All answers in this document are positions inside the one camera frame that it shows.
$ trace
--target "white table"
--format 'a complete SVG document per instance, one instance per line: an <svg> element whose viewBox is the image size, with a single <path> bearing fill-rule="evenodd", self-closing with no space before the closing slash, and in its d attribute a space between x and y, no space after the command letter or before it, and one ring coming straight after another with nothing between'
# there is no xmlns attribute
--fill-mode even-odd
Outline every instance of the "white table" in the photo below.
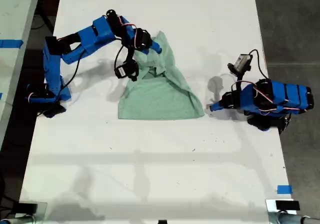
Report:
<svg viewBox="0 0 320 224"><path fill-rule="evenodd" d="M60 0L54 34L81 30L108 9L153 36L166 34L204 107L230 90L227 63L239 54L258 49L266 73L255 0ZM278 131L259 131L236 111L119 120L126 85L113 73L119 47L81 60L67 112L38 118L20 200L48 203L52 222L269 223L265 199L290 198L276 191L288 184ZM61 65L66 80L75 68ZM208 90L213 77L222 82L215 93ZM245 79L261 77L255 59Z"/></svg>
<svg viewBox="0 0 320 224"><path fill-rule="evenodd" d="M0 0L0 40L23 40L21 48L0 48L0 147L14 102L38 0Z"/></svg>

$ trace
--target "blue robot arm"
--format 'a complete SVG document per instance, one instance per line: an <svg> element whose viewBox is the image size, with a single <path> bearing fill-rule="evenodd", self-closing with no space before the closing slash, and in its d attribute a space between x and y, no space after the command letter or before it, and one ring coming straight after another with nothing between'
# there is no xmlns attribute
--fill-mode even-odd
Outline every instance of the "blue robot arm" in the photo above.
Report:
<svg viewBox="0 0 320 224"><path fill-rule="evenodd" d="M42 86L28 85L26 98L33 103L47 117L53 117L57 113L65 112L59 101L67 101L71 98L68 83L60 74L61 59L67 64L77 63L101 47L120 40L123 47L128 49L128 55L123 65L114 67L118 78L129 77L137 80L139 67L133 59L134 51L138 50L145 54L153 49L158 54L162 52L159 44L151 39L150 34L141 28L133 28L123 16L118 16L114 10L108 10L106 15L94 20L88 26L76 33L57 39L55 36L46 37L43 49L43 69L46 84ZM79 43L75 49L71 44Z"/></svg>
<svg viewBox="0 0 320 224"><path fill-rule="evenodd" d="M269 78L256 83L242 80L245 72L251 69L252 58L251 54L242 54L235 65L228 64L231 73L237 77L236 90L232 90L231 87L231 91L226 92L219 102L209 107L210 111L240 109L249 116L249 124L262 131L278 127L281 133L288 125L291 114L302 114L314 107L311 89L304 85L285 84ZM242 90L241 82L250 84Z"/></svg>

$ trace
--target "concrete floor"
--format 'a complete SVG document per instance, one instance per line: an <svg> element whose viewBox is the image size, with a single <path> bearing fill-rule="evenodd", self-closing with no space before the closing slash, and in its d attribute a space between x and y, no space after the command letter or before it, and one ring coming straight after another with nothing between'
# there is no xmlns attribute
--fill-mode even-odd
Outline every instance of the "concrete floor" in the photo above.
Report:
<svg viewBox="0 0 320 224"><path fill-rule="evenodd" d="M320 218L320 0L256 0L269 77L311 87L315 108L280 136L293 198Z"/></svg>

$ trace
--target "blue painter's tape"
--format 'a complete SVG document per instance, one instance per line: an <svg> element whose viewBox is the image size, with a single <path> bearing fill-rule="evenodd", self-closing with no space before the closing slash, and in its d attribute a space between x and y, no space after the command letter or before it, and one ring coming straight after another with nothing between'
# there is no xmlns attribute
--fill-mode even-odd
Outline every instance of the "blue painter's tape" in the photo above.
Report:
<svg viewBox="0 0 320 224"><path fill-rule="evenodd" d="M292 194L292 186L291 185L278 185L277 193L278 194Z"/></svg>
<svg viewBox="0 0 320 224"><path fill-rule="evenodd" d="M0 48L20 48L23 40L0 40Z"/></svg>

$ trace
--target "green towel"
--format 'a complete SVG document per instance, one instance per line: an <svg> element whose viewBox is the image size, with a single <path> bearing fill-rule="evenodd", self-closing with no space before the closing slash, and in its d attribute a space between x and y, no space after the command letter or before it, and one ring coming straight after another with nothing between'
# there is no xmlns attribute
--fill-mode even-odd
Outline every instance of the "green towel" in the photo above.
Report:
<svg viewBox="0 0 320 224"><path fill-rule="evenodd" d="M131 120L179 120L204 116L198 98L176 68L174 53L163 32L154 39L157 54L134 53L139 65L137 81L129 81L118 105L118 118Z"/></svg>

